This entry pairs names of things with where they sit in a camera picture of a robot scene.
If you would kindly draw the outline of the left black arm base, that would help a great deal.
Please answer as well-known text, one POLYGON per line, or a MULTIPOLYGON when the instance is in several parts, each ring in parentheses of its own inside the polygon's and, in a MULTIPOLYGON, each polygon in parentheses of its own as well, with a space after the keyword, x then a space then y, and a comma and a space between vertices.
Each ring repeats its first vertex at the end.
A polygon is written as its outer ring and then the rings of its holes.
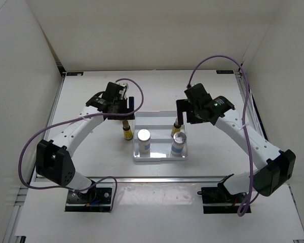
POLYGON ((68 191, 65 201, 65 212, 110 213, 113 207, 115 187, 96 185, 87 193, 68 191))

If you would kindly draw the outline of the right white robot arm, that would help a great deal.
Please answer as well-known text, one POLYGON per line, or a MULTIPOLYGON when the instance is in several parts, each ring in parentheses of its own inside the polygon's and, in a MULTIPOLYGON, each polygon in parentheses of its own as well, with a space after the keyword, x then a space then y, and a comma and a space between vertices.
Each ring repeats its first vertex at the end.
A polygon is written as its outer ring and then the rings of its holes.
POLYGON ((228 203, 248 191, 268 197, 291 178, 296 160, 294 152, 281 150, 244 123, 226 97, 212 98, 202 84, 189 87, 184 93, 186 99, 176 100, 180 125, 184 116, 190 124, 211 123, 249 155, 249 173, 226 176, 217 184, 217 196, 222 202, 228 203))

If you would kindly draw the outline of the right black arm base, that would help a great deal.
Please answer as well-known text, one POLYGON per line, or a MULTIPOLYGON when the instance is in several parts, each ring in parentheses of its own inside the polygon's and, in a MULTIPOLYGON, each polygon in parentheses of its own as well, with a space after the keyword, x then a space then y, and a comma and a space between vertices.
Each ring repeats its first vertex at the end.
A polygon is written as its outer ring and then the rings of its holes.
POLYGON ((224 187, 224 182, 233 174, 224 177, 216 187, 202 187, 197 195, 202 197, 204 214, 236 214, 239 205, 246 198, 246 192, 230 194, 224 187))

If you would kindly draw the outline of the small yellow-label bottle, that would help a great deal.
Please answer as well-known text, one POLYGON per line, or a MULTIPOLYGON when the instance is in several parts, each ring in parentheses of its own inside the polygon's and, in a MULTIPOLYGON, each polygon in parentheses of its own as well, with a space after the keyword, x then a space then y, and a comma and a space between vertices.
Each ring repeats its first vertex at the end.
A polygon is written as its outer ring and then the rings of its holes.
POLYGON ((181 126, 182 125, 179 123, 178 118, 176 118, 172 127, 171 137, 173 137, 177 132, 181 131, 181 126))
POLYGON ((129 122, 127 120, 123 120, 122 121, 122 126, 123 126, 123 133, 124 133, 125 140, 128 140, 128 141, 132 140, 133 139, 133 134, 132 134, 129 122))

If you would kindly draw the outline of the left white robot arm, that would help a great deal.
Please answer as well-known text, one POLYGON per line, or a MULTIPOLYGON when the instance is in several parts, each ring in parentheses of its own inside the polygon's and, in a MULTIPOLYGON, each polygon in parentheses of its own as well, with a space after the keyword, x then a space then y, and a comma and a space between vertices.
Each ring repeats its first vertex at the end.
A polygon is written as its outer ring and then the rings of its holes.
POLYGON ((36 172, 58 186, 78 192, 86 203, 96 197, 94 182, 77 172, 72 156, 86 137, 105 120, 133 120, 134 98, 127 97, 129 78, 109 82, 104 91, 93 95, 79 116, 64 122, 66 127, 51 140, 36 147, 36 172))

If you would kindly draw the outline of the white silver-cap bottle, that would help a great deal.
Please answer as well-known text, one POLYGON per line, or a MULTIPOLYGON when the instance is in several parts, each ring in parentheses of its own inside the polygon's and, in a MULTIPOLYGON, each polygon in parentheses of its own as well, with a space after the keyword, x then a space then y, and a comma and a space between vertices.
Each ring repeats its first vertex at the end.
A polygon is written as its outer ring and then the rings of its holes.
POLYGON ((138 148, 140 153, 148 153, 150 151, 150 131, 141 129, 137 133, 138 148))
POLYGON ((184 132, 176 132, 173 135, 173 141, 171 145, 171 154, 175 156, 181 155, 183 148, 186 144, 186 134, 184 132))

